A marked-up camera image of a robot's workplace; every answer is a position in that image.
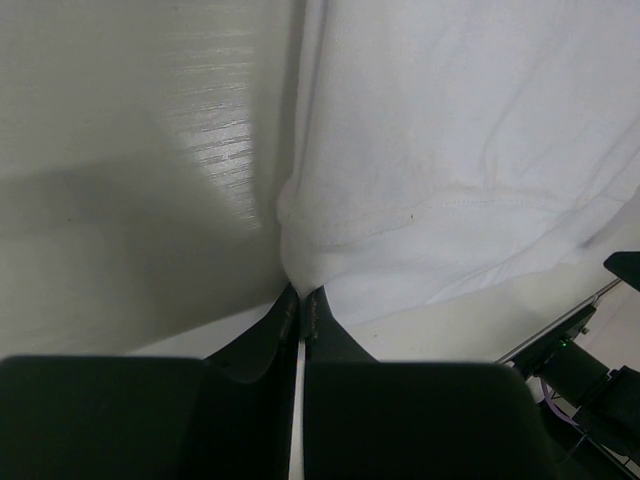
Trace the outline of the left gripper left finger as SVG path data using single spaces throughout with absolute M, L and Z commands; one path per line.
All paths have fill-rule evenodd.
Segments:
M 203 359 L 4 359 L 2 477 L 286 478 L 298 306 L 286 288 L 255 325 Z

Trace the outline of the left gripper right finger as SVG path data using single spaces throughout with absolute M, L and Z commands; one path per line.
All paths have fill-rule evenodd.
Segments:
M 581 479 L 521 376 L 492 363 L 382 362 L 304 303 L 303 473 L 308 479 Z

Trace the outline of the white skirt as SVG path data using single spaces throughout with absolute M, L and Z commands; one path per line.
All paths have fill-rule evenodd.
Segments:
M 639 188 L 635 1 L 311 1 L 278 201 L 347 325 L 576 260 Z

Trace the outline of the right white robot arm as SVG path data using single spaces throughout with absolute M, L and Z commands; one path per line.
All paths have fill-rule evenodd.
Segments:
M 498 360 L 524 379 L 538 379 L 545 421 L 563 452 L 562 465 L 593 476 L 637 479 L 639 372 L 611 369 L 576 343 L 601 300 L 624 283 L 639 289 L 639 253 L 619 251 L 604 261 L 615 279 Z

